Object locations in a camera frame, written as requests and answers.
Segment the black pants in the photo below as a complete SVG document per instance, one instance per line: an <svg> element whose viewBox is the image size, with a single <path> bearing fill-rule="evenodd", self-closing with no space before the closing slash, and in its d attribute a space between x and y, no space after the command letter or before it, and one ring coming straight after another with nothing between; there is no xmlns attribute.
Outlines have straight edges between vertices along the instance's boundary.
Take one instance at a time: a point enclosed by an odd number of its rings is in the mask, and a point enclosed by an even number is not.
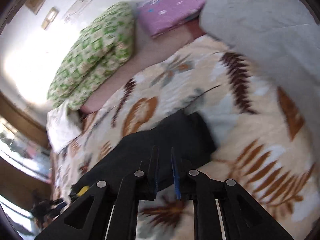
<svg viewBox="0 0 320 240"><path fill-rule="evenodd" d="M118 145L72 185L69 196L74 197L83 187L106 181L113 191L119 190L122 179L138 170L140 164L148 165L153 149L159 152L158 189L173 184L171 154L177 153L199 168L210 161L217 149L202 116L185 111L166 117L150 130L125 136Z"/></svg>

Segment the leaf patterned bed blanket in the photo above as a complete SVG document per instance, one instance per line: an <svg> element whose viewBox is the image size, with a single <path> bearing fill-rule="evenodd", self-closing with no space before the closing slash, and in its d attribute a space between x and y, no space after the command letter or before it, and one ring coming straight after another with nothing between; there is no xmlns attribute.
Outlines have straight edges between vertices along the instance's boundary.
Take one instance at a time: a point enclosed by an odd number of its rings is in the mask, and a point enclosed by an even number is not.
<svg viewBox="0 0 320 240"><path fill-rule="evenodd" d="M53 156L53 197L71 187L120 140L154 128L183 109L204 118L217 151L201 171L235 179L294 239L319 218L317 166L310 133L295 103L255 66L204 35L136 74L83 121L84 130Z"/></svg>

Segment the white patterned pillow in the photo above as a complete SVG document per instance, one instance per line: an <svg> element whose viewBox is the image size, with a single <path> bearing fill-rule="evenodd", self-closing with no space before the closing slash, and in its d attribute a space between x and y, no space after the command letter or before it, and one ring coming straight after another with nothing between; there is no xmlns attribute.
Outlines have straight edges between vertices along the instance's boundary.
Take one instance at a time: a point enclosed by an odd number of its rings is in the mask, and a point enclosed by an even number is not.
<svg viewBox="0 0 320 240"><path fill-rule="evenodd" d="M46 130L55 153L61 152L82 133L79 113L69 108L68 100L47 113Z"/></svg>

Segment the stained glass wooden door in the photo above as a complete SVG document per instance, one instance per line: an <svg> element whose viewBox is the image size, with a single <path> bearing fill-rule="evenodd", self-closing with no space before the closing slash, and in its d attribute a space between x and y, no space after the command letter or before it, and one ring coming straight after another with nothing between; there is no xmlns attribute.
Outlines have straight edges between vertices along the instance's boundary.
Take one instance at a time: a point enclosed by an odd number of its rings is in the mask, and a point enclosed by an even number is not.
<svg viewBox="0 0 320 240"><path fill-rule="evenodd" d="M31 208L51 197L49 155L44 127L1 95L1 207L23 239L40 232Z"/></svg>

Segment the green checkered folded quilt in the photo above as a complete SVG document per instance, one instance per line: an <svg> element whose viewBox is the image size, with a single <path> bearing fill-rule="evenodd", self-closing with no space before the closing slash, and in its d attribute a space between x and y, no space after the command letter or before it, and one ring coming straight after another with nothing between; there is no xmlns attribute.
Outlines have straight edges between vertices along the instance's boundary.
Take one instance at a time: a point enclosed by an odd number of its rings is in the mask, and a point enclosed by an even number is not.
<svg viewBox="0 0 320 240"><path fill-rule="evenodd" d="M132 56L135 16L131 4L118 2L82 29L58 68L47 99L77 111Z"/></svg>

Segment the grey textured blanket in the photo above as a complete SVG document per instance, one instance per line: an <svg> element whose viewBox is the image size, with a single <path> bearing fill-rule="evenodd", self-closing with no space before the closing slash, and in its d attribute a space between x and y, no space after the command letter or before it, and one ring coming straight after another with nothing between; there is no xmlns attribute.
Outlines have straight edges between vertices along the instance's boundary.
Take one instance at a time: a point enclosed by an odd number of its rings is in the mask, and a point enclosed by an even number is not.
<svg viewBox="0 0 320 240"><path fill-rule="evenodd" d="M206 0L201 27L295 101L319 152L319 26L300 0Z"/></svg>

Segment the purple floral pillow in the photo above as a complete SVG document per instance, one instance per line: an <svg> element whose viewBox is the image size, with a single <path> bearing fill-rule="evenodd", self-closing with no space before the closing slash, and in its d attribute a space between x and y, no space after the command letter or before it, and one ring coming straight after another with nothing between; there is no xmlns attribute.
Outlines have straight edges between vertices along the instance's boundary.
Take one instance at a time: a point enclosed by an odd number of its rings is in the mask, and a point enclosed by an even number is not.
<svg viewBox="0 0 320 240"><path fill-rule="evenodd" d="M137 19L157 37L199 16L206 0L145 0L137 5Z"/></svg>

